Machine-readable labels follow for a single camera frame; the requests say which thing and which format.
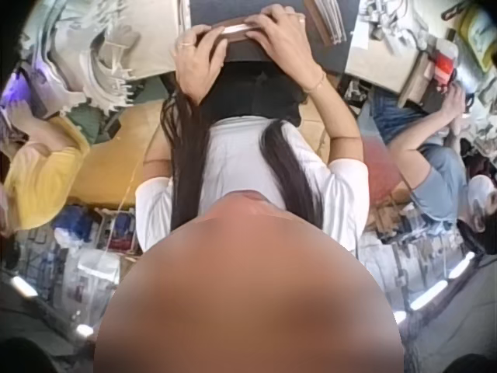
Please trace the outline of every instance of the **white paper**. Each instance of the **white paper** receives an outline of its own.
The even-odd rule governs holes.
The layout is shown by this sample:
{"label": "white paper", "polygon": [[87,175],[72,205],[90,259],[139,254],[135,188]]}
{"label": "white paper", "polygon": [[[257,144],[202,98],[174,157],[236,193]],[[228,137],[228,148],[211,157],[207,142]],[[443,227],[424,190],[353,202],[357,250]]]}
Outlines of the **white paper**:
{"label": "white paper", "polygon": [[352,47],[368,49],[370,46],[370,24],[360,19],[356,21],[356,28],[353,32]]}

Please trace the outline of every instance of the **workbench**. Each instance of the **workbench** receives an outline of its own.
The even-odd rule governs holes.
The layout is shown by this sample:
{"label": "workbench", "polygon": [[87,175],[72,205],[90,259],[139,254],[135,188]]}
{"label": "workbench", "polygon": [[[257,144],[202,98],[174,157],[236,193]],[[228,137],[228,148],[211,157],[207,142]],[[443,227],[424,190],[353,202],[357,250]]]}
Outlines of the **workbench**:
{"label": "workbench", "polygon": [[[274,4],[274,0],[189,0],[191,24],[213,25],[226,19],[250,16]],[[316,61],[328,72],[342,74],[346,70],[351,44],[351,33],[356,25],[360,0],[338,0],[347,35],[345,43],[326,47],[302,0],[282,0],[282,5],[293,6],[297,12],[307,16],[309,41]],[[253,41],[242,41],[230,45],[228,61],[268,61],[262,48]]]}
{"label": "workbench", "polygon": [[[395,0],[400,5],[403,0]],[[428,24],[429,33],[445,38],[449,28],[457,25],[458,18],[448,22],[441,15],[460,0],[413,0],[415,9]],[[400,93],[415,65],[418,51],[402,48],[401,55],[395,56],[384,41],[369,40],[367,49],[351,46],[346,66],[346,74],[361,78],[366,82]]]}

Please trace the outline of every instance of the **red object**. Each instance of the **red object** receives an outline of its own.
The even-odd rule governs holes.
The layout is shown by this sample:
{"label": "red object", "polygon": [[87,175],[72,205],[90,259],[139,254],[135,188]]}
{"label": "red object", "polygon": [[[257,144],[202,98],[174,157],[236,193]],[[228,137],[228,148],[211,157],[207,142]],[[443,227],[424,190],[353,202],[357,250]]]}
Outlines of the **red object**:
{"label": "red object", "polygon": [[364,163],[370,172],[370,203],[376,206],[401,183],[401,174],[383,141],[364,136]]}
{"label": "red object", "polygon": [[448,85],[454,72],[454,60],[438,51],[436,53],[436,67],[434,79],[441,85]]}

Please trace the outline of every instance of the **bracelet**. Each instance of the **bracelet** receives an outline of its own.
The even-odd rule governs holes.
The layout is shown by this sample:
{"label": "bracelet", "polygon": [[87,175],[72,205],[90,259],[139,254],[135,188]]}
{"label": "bracelet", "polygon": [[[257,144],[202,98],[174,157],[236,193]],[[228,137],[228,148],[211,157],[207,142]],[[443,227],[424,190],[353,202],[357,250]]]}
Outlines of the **bracelet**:
{"label": "bracelet", "polygon": [[313,93],[314,91],[317,91],[319,89],[319,87],[321,87],[323,85],[325,80],[326,80],[326,73],[323,70],[323,76],[322,76],[321,80],[319,81],[319,83],[313,89],[304,89],[304,92],[309,94],[309,93]]}

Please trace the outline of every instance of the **white t-shirt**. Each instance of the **white t-shirt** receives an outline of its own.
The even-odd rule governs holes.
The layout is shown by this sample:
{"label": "white t-shirt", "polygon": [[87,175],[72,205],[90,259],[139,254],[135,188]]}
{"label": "white t-shirt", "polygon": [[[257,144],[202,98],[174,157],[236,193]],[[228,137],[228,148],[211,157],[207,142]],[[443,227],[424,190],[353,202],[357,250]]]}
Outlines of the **white t-shirt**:
{"label": "white t-shirt", "polygon": [[[271,120],[237,117],[217,122],[210,130],[210,149],[200,198],[200,213],[230,192],[256,190],[284,209],[271,168],[262,157],[259,140]],[[354,250],[369,212],[368,171],[364,163],[339,159],[327,166],[292,124],[283,133],[312,187],[324,203],[323,231],[348,250]],[[172,180],[160,177],[141,184],[136,192],[137,236],[149,250],[170,233]]]}

